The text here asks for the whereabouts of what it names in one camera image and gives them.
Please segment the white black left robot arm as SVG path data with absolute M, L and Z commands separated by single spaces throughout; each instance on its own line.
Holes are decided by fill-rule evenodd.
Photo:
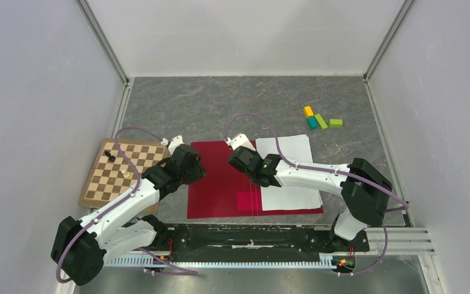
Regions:
M 154 220 L 125 224 L 148 206 L 157 204 L 182 185 L 194 183 L 206 175 L 199 152 L 181 143 L 170 147 L 170 157 L 136 172 L 136 183 L 109 204 L 78 220 L 63 219 L 55 235 L 51 259 L 57 264 L 60 283 L 74 281 L 84 285 L 93 280 L 110 260 L 149 246 L 166 246 L 166 231 Z

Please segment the red clip file folder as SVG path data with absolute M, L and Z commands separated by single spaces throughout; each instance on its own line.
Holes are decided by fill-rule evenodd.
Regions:
M 243 173 L 230 166 L 232 150 L 224 141 L 191 143 L 201 156 L 206 169 L 203 179 L 189 185 L 187 217 L 202 219 L 213 217 L 258 217 L 295 214 L 322 214 L 323 206 L 310 209 L 263 210 L 261 188 Z

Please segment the white paper sheet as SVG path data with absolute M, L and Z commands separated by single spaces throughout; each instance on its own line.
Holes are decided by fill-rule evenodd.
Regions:
M 291 162 L 299 161 L 302 164 L 313 162 L 310 139 L 307 135 L 280 137 L 278 141 L 283 155 Z M 307 180 L 300 179 L 300 176 L 308 173 L 308 170 L 296 170 L 287 163 L 280 162 L 277 167 L 280 186 L 261 188 L 262 210 L 277 214 L 319 213 L 323 206 L 319 190 L 314 186 L 301 185 Z

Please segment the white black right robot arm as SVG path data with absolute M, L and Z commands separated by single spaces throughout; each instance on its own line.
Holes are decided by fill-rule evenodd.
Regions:
M 329 233 L 330 245 L 337 250 L 350 246 L 365 228 L 383 225 L 392 184 L 365 159 L 340 165 L 314 164 L 279 154 L 261 157 L 257 151 L 240 146 L 228 163 L 260 187 L 303 187 L 340 196 L 346 209 Z

